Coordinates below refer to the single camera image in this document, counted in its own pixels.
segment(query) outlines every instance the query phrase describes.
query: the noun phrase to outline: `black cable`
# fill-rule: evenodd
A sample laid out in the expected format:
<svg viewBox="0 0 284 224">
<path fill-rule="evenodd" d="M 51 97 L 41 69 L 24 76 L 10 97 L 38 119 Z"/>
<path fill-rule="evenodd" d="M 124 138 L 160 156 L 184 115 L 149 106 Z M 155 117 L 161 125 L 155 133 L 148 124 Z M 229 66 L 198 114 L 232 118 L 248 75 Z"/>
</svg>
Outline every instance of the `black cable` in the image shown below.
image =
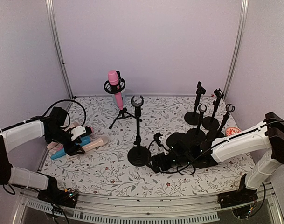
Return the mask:
<svg viewBox="0 0 284 224">
<path fill-rule="evenodd" d="M 5 128 L 3 128 L 3 129 L 0 130 L 0 133 L 3 132 L 3 131 L 7 131 L 7 130 L 9 130 L 9 129 L 11 129 L 11 128 L 14 128 L 14 127 L 23 125 L 23 124 L 25 124 L 25 123 L 30 123 L 30 122 L 32 122 L 32 121 L 40 120 L 41 118 L 45 117 L 45 115 L 49 112 L 50 109 L 52 109 L 56 104 L 61 103 L 61 102 L 72 102 L 72 103 L 76 103 L 76 104 L 78 104 L 78 105 L 83 109 L 83 112 L 84 112 L 84 121 L 83 121 L 82 126 L 84 126 L 84 124 L 86 123 L 87 114 L 86 114 L 86 110 L 85 110 L 85 108 L 83 107 L 83 105 L 80 104 L 79 102 L 73 100 L 73 99 L 61 99 L 61 100 L 58 100 L 57 102 L 53 103 L 53 104 L 46 110 L 46 112 L 45 112 L 43 115 L 33 117 L 33 118 L 29 119 L 29 120 L 26 120 L 25 122 L 19 122 L 19 123 L 16 123 L 16 124 L 14 124 L 14 125 L 5 127 Z"/>
<path fill-rule="evenodd" d="M 261 125 L 259 128 L 263 128 L 263 127 L 265 127 L 265 126 L 267 126 L 267 125 L 272 125 L 272 124 L 275 124 L 275 123 L 283 123 L 283 122 L 284 122 L 284 120 L 276 120 L 276 121 L 272 121 L 272 122 L 270 122 L 270 123 Z M 253 129 L 253 130 L 248 131 L 248 132 L 244 132 L 244 133 L 241 133 L 241 134 L 235 134 L 235 135 L 233 135 L 232 137 L 230 137 L 229 139 L 224 140 L 224 141 L 221 141 L 221 142 L 215 144 L 214 146 L 210 147 L 209 149 L 207 149 L 207 150 L 205 150 L 203 153 L 201 153 L 199 156 L 197 156 L 193 161 L 191 161 L 191 163 L 195 162 L 195 161 L 196 161 L 197 159 L 199 159 L 203 154 L 205 154 L 205 153 L 208 152 L 209 150 L 213 149 L 214 147 L 216 147 L 216 146 L 218 146 L 218 145 L 220 145 L 220 144 L 222 144 L 222 143 L 224 143 L 224 142 L 227 142 L 227 141 L 229 141 L 229 140 L 231 140 L 231 139 L 237 138 L 237 137 L 239 137 L 239 136 L 242 136 L 242 135 L 245 135 L 245 134 L 249 134 L 249 133 L 255 132 L 255 131 L 258 130 L 259 128 L 257 127 L 257 128 L 255 128 L 255 129 Z"/>
<path fill-rule="evenodd" d="M 35 188 L 31 188 L 31 189 L 33 189 L 33 190 L 35 190 L 35 191 L 37 191 L 38 193 L 42 193 L 40 190 L 37 190 L 37 189 L 35 189 Z M 51 198 L 49 198 L 46 194 L 44 194 L 44 193 L 42 193 L 48 200 L 50 200 L 51 201 L 51 206 L 53 207 L 53 209 L 52 209 L 52 213 L 53 213 L 53 220 L 57 223 L 57 224 L 59 224 L 59 222 L 55 219 L 55 211 L 56 212 L 58 212 L 58 213 L 63 213 L 63 215 L 65 216 L 65 219 L 66 219 L 66 222 L 68 223 L 68 224 L 70 224 L 70 222 L 69 222 L 69 220 L 68 220 L 68 218 L 67 218 L 67 215 L 65 214 L 65 212 L 64 212 L 64 210 L 58 205 L 58 204 L 56 204 Z"/>
<path fill-rule="evenodd" d="M 165 171 L 160 171 L 163 174 L 176 174 L 176 173 L 180 173 L 181 171 L 185 170 L 186 168 L 188 168 L 191 164 L 187 164 L 185 167 L 183 167 L 182 169 L 178 170 L 177 167 L 177 171 L 174 172 L 165 172 Z"/>
<path fill-rule="evenodd" d="M 87 118 L 86 110 L 85 110 L 85 108 L 83 107 L 82 104 L 80 104 L 79 102 L 77 102 L 77 101 L 75 101 L 75 100 L 73 100 L 73 99 L 61 99 L 61 100 L 58 100 L 57 102 L 54 102 L 54 103 L 46 110 L 46 112 L 44 112 L 44 114 L 43 114 L 41 117 L 45 117 L 45 115 L 47 115 L 47 113 L 49 112 L 50 109 L 52 109 L 56 104 L 61 103 L 61 102 L 73 102 L 73 103 L 78 104 L 78 105 L 83 109 L 83 112 L 84 112 L 84 121 L 83 121 L 82 126 L 84 126 L 84 124 L 86 123 L 86 118 Z"/>
<path fill-rule="evenodd" d="M 164 148 L 164 150 L 166 150 L 167 152 L 170 151 L 169 149 L 166 149 L 166 147 L 165 147 L 163 144 L 161 144 L 161 145 L 162 145 L 162 147 Z"/>
<path fill-rule="evenodd" d="M 67 116 L 68 116 L 68 125 L 67 126 L 65 126 L 65 127 L 62 127 L 62 129 L 65 129 L 65 128 L 67 128 L 67 127 L 69 127 L 69 125 L 70 125 L 70 123 L 71 123 L 71 120 L 70 120 L 70 115 L 69 115 L 69 113 L 67 112 Z"/>
<path fill-rule="evenodd" d="M 182 176 L 190 176 L 190 175 L 193 175 L 193 174 L 196 172 L 196 167 L 193 166 L 193 168 L 194 168 L 194 170 L 192 171 L 191 174 L 183 174 L 183 173 L 181 173 L 180 171 L 178 171 L 178 167 L 177 167 L 177 171 L 178 171 L 178 173 L 180 173 Z"/>
<path fill-rule="evenodd" d="M 257 214 L 261 210 L 261 208 L 262 208 L 262 206 L 263 206 L 263 204 L 265 202 L 265 199 L 266 199 L 266 187 L 265 187 L 264 183 L 262 183 L 262 185 L 264 187 L 264 197 L 263 197 L 263 200 L 262 200 L 262 203 L 261 203 L 260 207 L 256 210 L 255 213 L 251 213 L 247 218 L 240 218 L 240 219 L 248 219 L 250 217 L 253 217 L 255 214 Z"/>
<path fill-rule="evenodd" d="M 10 187 L 10 189 L 12 190 L 12 192 L 10 192 L 9 190 L 7 190 L 7 189 L 5 188 L 5 184 L 3 184 L 3 189 L 4 189 L 7 193 L 9 193 L 9 194 L 11 194 L 11 195 L 15 195 L 15 191 L 14 191 L 13 187 L 12 187 L 10 184 L 8 184 L 8 186 Z"/>
</svg>

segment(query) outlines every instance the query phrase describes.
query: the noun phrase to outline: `white wall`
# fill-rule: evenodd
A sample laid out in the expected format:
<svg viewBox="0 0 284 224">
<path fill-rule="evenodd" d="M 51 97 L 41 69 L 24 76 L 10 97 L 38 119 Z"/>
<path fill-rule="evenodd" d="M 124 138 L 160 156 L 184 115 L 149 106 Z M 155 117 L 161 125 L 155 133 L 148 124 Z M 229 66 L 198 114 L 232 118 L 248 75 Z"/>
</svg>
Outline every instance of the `white wall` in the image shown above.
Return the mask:
<svg viewBox="0 0 284 224">
<path fill-rule="evenodd" d="M 41 115 L 67 98 L 44 0 L 0 0 L 0 128 Z M 37 170 L 44 139 L 9 154 L 15 166 Z M 0 187 L 0 224 L 12 218 L 16 196 Z"/>
<path fill-rule="evenodd" d="M 120 70 L 127 93 L 195 94 L 223 88 L 240 0 L 56 0 L 55 18 L 73 93 L 104 95 Z"/>
<path fill-rule="evenodd" d="M 246 129 L 275 112 L 284 119 L 284 0 L 251 0 L 228 102 Z M 257 161 L 263 152 L 253 154 Z M 284 165 L 273 175 L 284 215 Z"/>
</svg>

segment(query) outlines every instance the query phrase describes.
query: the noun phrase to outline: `red round object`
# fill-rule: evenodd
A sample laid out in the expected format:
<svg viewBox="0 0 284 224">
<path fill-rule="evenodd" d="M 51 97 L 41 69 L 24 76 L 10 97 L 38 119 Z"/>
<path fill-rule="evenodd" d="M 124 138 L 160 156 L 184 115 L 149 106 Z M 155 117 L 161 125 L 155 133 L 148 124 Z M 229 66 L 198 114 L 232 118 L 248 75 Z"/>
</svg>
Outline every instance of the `red round object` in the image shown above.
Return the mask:
<svg viewBox="0 0 284 224">
<path fill-rule="evenodd" d="M 238 127 L 228 127 L 226 129 L 226 136 L 230 136 L 236 133 L 240 133 L 241 130 Z"/>
</svg>

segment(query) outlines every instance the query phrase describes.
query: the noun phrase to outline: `floral tablecloth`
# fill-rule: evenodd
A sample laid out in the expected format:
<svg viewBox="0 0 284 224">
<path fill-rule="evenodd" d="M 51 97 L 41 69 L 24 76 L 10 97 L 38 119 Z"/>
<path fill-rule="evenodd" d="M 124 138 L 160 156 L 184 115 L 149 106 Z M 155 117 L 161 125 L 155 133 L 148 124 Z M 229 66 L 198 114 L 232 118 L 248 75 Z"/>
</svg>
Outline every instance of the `floral tablecloth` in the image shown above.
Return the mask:
<svg viewBox="0 0 284 224">
<path fill-rule="evenodd" d="M 50 156 L 56 152 L 56 148 L 51 149 L 42 167 L 42 173 L 54 176 L 60 188 L 72 187 L 85 193 L 132 197 L 207 194 L 238 188 L 241 176 L 254 166 L 250 154 L 244 154 L 214 167 L 197 169 L 195 174 L 188 176 L 155 174 L 148 167 L 134 167 L 127 160 L 127 152 L 133 147 L 135 140 L 135 119 L 118 120 L 110 130 L 108 127 L 118 115 L 118 108 L 112 96 L 76 100 L 83 104 L 87 111 L 86 125 L 94 128 L 91 138 L 106 135 L 110 142 L 72 159 L 64 156 L 51 160 Z M 204 116 L 212 113 L 214 100 L 214 97 L 201 98 L 201 103 L 208 107 Z M 186 132 L 193 128 L 184 121 L 184 115 L 193 110 L 195 97 L 153 96 L 144 97 L 144 101 L 141 117 L 142 145 L 148 146 L 157 132 L 164 135 L 165 143 L 170 134 Z M 126 98 L 125 106 L 134 114 L 130 97 Z M 221 102 L 216 118 L 221 121 L 225 112 L 225 103 Z M 69 113 L 72 121 L 83 121 L 83 112 L 78 105 L 73 104 Z M 232 116 L 225 127 L 228 126 L 236 126 Z M 156 145 L 151 149 L 152 155 L 160 151 Z"/>
</svg>

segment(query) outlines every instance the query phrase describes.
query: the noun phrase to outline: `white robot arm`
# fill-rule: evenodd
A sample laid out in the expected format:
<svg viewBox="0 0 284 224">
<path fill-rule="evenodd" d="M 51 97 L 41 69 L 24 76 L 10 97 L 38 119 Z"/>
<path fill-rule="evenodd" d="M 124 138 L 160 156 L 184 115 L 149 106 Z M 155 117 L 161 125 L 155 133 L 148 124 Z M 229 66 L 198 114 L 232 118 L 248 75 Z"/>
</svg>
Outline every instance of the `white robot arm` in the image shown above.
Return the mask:
<svg viewBox="0 0 284 224">
<path fill-rule="evenodd" d="M 69 155 L 83 154 L 84 150 L 80 147 L 80 136 L 90 134 L 88 127 L 77 126 L 73 129 L 64 131 L 63 126 L 67 112 L 54 107 L 47 117 L 37 117 L 32 120 L 24 121 L 17 125 L 0 130 L 0 184 L 18 185 L 25 188 L 34 188 L 42 193 L 39 199 L 49 201 L 56 198 L 56 203 L 73 207 L 76 201 L 74 198 L 66 197 L 67 192 L 57 188 L 55 178 L 35 173 L 27 169 L 12 166 L 7 157 L 14 148 L 36 138 L 45 137 L 47 143 L 57 141 L 64 145 L 64 150 Z"/>
<path fill-rule="evenodd" d="M 274 113 L 265 116 L 264 121 L 243 132 L 200 145 L 194 144 L 188 134 L 173 133 L 166 140 L 169 149 L 152 156 L 148 167 L 156 173 L 166 172 L 172 166 L 207 168 L 234 156 L 266 149 L 256 166 L 241 178 L 237 191 L 219 195 L 224 207 L 253 201 L 263 181 L 284 164 L 284 121 Z M 154 140 L 162 146 L 159 136 L 160 133 L 155 134 Z"/>
<path fill-rule="evenodd" d="M 284 164 L 284 121 L 274 113 L 267 113 L 266 119 L 256 126 L 212 143 L 211 157 L 223 162 L 244 153 L 266 149 L 256 166 L 240 181 L 237 191 L 219 194 L 222 207 L 249 202 L 256 198 L 257 189 Z"/>
<path fill-rule="evenodd" d="M 257 190 L 261 183 L 265 181 L 270 175 L 272 175 L 276 169 L 282 165 L 276 159 L 272 159 L 272 146 L 269 137 L 266 135 L 267 126 L 264 121 L 258 123 L 241 133 L 238 134 L 238 138 L 230 139 L 231 137 L 219 138 L 214 140 L 213 145 L 216 145 L 224 140 L 226 142 L 216 146 L 212 151 L 212 158 L 217 162 L 224 162 L 234 156 L 250 153 L 260 149 L 266 149 L 266 153 L 257 163 L 257 165 L 246 175 L 245 185 L 247 189 Z"/>
</svg>

